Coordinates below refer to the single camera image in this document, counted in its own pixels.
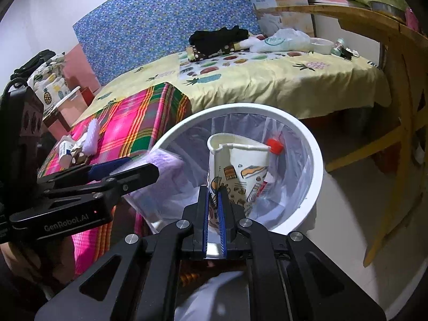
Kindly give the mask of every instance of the blue gripper pad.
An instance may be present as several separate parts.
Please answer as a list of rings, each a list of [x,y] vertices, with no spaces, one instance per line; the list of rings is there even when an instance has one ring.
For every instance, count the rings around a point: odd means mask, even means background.
[[[227,256],[227,241],[226,241],[226,223],[224,220],[224,212],[223,212],[223,202],[221,199],[221,193],[218,191],[217,193],[217,214],[218,214],[218,227],[220,232],[220,245],[221,251],[223,253],[223,257]]]
[[[130,157],[123,157],[114,159],[108,162],[94,165],[88,173],[88,178],[91,181],[101,181],[102,178],[110,175],[112,171],[121,167],[132,159]]]
[[[204,252],[204,257],[207,256],[207,246],[208,246],[208,197],[209,197],[209,190],[207,188],[207,194],[205,197],[205,216],[204,216],[204,232],[202,237],[202,249]]]

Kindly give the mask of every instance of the paper cup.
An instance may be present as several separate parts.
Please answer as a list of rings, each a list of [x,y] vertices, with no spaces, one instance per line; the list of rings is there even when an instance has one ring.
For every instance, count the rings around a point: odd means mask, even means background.
[[[217,193],[225,186],[229,200],[248,216],[269,166],[269,146],[243,136],[219,133],[208,139],[209,223],[218,228]]]

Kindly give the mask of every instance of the polka dot fabric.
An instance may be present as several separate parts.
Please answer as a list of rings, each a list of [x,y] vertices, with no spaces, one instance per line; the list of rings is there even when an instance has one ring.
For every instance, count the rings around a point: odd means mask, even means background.
[[[142,64],[185,50],[196,30],[234,25],[260,33],[249,0],[108,0],[73,28],[105,85]]]

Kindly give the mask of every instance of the table leg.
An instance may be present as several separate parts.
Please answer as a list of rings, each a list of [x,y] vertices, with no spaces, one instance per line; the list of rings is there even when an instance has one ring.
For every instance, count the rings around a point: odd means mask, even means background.
[[[370,142],[369,144],[363,146],[362,148],[357,149],[350,154],[343,156],[341,158],[335,159],[334,161],[328,163],[325,166],[325,170],[327,172],[339,169],[343,166],[352,164],[356,161],[360,161],[361,159],[367,158],[376,152],[386,149],[389,146],[397,143],[401,139],[402,134],[402,126],[395,128],[389,133],[385,134],[381,138]]]
[[[391,224],[397,214],[397,210],[402,201],[404,188],[409,173],[412,153],[412,135],[414,128],[414,118],[412,115],[412,100],[410,93],[410,81],[406,69],[402,46],[398,40],[393,39],[387,53],[385,74],[388,78],[391,89],[395,92],[399,102],[399,117],[401,120],[401,149],[397,175],[395,177],[394,188],[391,193],[391,200],[387,206],[384,217],[380,224],[379,231],[370,248],[368,248],[363,265],[367,267],[375,258],[377,252],[382,248],[385,236],[390,231]]]

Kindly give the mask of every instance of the yellow pineapple bedsheet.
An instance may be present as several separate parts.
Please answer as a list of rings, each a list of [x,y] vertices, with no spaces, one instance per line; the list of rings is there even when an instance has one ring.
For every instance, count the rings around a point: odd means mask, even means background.
[[[304,119],[334,111],[391,104],[384,73],[363,57],[351,61],[318,53],[235,52],[189,63],[175,53],[108,83],[78,119],[162,82],[187,95],[192,112],[232,102],[256,102]]]

